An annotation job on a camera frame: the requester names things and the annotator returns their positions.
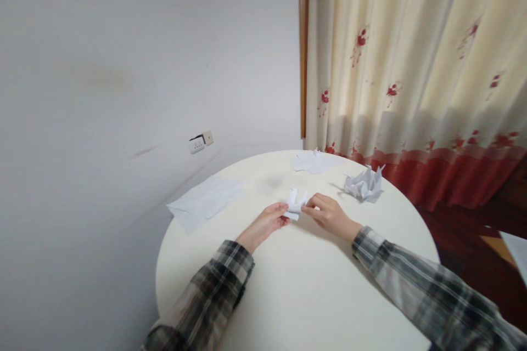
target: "white wall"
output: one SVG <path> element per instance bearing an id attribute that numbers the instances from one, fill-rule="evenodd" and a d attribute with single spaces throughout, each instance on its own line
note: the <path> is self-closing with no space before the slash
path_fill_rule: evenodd
<path id="1" fill-rule="evenodd" d="M 299 85 L 298 0 L 0 0 L 0 348 L 136 349 L 164 204 L 300 148 Z"/>

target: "wooden door frame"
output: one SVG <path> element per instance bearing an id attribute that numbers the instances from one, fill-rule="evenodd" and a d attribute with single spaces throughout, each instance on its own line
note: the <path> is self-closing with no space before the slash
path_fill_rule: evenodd
<path id="1" fill-rule="evenodd" d="M 306 137 L 306 107 L 307 107 L 307 16 L 309 0 L 299 0 L 300 10 L 300 125 L 301 137 Z"/>

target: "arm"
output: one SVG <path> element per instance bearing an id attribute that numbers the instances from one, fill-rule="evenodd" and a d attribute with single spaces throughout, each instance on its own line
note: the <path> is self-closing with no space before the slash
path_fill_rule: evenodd
<path id="1" fill-rule="evenodd" d="M 275 230 L 289 224 L 287 205 L 267 207 L 236 241 L 225 240 L 192 277 L 169 312 L 152 327 L 139 351 L 212 350 L 245 291 L 252 254 Z"/>
<path id="2" fill-rule="evenodd" d="M 395 306 L 439 348 L 527 349 L 525 334 L 506 322 L 494 303 L 442 265 L 363 228 L 328 196 L 316 194 L 302 210 L 352 244 L 354 256 Z"/>

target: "plaid shirt sleeve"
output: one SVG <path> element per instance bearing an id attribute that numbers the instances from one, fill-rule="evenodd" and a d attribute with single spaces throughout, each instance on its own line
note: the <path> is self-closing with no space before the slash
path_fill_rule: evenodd
<path id="1" fill-rule="evenodd" d="M 214 349 L 253 267 L 253 257 L 243 246 L 225 240 L 168 314 L 154 324 L 139 351 Z"/>
<path id="2" fill-rule="evenodd" d="M 440 264 L 386 241 L 365 227 L 354 256 L 412 323 L 444 350 L 526 350 L 527 336 L 494 303 Z"/>

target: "wrist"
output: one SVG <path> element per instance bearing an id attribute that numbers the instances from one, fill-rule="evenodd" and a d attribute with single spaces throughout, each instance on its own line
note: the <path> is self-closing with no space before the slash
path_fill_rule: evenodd
<path id="1" fill-rule="evenodd" d="M 363 226 L 351 219 L 346 222 L 347 223 L 341 237 L 348 243 L 353 244 L 355 238 L 361 232 Z"/>
<path id="2" fill-rule="evenodd" d="M 242 232 L 242 234 L 238 236 L 235 242 L 244 247 L 247 252 L 249 252 L 251 255 L 254 254 L 254 251 L 258 248 L 258 244 L 255 241 L 254 237 L 251 237 L 251 235 L 248 234 L 247 230 Z"/>

